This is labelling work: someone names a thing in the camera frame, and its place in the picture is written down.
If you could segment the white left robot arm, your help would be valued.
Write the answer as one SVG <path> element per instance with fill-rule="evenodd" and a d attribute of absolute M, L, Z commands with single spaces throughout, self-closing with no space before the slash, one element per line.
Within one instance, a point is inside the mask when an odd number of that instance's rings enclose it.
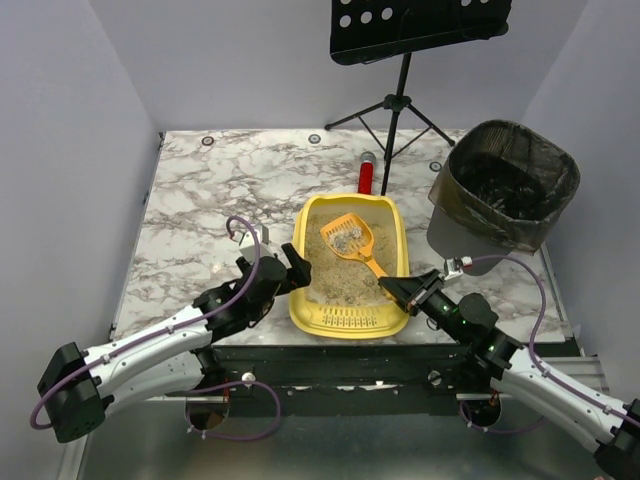
<path fill-rule="evenodd" d="M 282 250 L 285 260 L 238 258 L 239 279 L 121 341 L 86 350 L 74 342 L 59 347 L 37 384 L 46 428 L 59 443 L 70 443 L 124 406 L 197 389 L 214 370 L 209 356 L 215 342 L 255 327 L 276 297 L 310 285 L 310 263 L 290 243 Z"/>

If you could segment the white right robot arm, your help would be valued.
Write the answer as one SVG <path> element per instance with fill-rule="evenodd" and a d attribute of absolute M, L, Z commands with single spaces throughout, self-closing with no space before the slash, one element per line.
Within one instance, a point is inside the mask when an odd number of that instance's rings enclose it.
<path fill-rule="evenodd" d="M 379 285 L 409 314 L 423 313 L 467 348 L 464 369 L 561 427 L 615 479 L 639 477 L 639 401 L 625 403 L 592 389 L 542 360 L 497 327 L 479 293 L 451 300 L 441 274 L 381 277 Z"/>

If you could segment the orange litter scoop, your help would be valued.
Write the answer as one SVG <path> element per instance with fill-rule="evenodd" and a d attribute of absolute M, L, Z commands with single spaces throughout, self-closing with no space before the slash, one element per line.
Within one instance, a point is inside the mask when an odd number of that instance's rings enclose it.
<path fill-rule="evenodd" d="M 347 213 L 320 229 L 325 244 L 338 257 L 357 261 L 377 277 L 386 277 L 384 269 L 374 258 L 375 238 L 366 222 L 355 213 Z"/>

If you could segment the yellow and grey litter box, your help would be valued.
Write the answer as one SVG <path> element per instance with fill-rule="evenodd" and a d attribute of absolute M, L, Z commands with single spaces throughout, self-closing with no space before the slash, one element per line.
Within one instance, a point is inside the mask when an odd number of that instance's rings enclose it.
<path fill-rule="evenodd" d="M 392 277 L 405 277 L 409 274 L 409 252 L 404 221 L 391 199 L 363 194 L 326 194 L 310 198 L 298 214 L 293 235 L 293 245 L 305 260 L 305 230 L 308 216 L 319 210 L 340 210 L 345 211 L 344 214 L 355 213 L 359 216 L 360 213 L 371 210 L 376 213 L 389 212 L 395 223 L 397 271 L 395 274 L 386 274 Z M 392 336 L 401 331 L 408 322 L 408 314 L 397 307 L 381 287 L 388 302 L 369 307 L 330 306 L 311 302 L 306 299 L 306 288 L 293 292 L 289 297 L 291 319 L 306 333 L 335 339 L 366 340 Z"/>

